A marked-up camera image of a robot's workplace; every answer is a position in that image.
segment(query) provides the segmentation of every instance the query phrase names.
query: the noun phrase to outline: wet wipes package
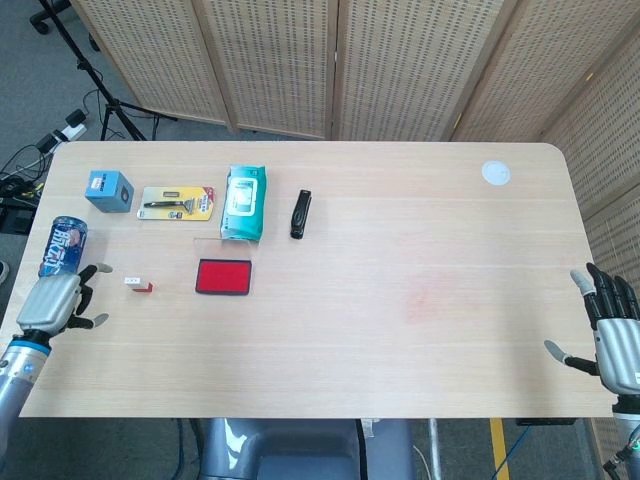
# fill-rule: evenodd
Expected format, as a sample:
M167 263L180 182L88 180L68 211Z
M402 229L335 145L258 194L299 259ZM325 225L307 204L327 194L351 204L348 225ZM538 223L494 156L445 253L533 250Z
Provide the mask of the wet wipes package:
M223 239L260 240L266 191L267 173L264 167L231 167L220 223Z

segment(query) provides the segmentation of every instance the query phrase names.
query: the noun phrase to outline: robotic arm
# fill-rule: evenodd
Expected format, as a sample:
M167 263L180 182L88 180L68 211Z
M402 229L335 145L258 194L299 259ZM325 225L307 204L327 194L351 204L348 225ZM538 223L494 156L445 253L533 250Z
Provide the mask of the robotic arm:
M89 265L79 274L41 277L29 293L15 335L0 358L0 466L4 464L11 428L51 353L49 340L67 328L92 329L109 315L80 317L89 306L93 290L86 285L96 272L109 273L108 265Z
M592 263L587 264L587 271L593 284L576 270L571 271L571 278L584 299L596 361L569 355L550 340L545 346L564 365L599 376L602 385L618 396L613 416L624 446L602 468L619 480L616 468L625 463L630 480L640 480L640 307L623 278L611 278Z

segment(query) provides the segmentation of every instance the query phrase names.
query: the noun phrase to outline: soda can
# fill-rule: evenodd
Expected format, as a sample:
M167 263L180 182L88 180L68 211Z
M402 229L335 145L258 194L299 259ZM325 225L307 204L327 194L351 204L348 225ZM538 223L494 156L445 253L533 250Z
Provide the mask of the soda can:
M78 218L56 217L51 226L38 276L78 273L87 231L87 224Z

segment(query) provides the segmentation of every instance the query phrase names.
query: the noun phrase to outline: white circle sticker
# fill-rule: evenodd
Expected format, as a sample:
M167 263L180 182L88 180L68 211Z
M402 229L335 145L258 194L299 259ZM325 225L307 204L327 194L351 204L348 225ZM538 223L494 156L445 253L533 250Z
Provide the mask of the white circle sticker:
M491 185L506 185L511 180L511 170L499 160L489 160L482 166L482 176Z

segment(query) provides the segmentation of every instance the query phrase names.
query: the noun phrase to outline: blue box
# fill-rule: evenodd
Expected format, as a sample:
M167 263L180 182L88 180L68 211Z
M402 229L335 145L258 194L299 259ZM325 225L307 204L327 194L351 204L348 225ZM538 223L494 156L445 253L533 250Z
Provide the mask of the blue box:
M128 212L131 210L133 187L117 170L92 170L84 196L105 213Z

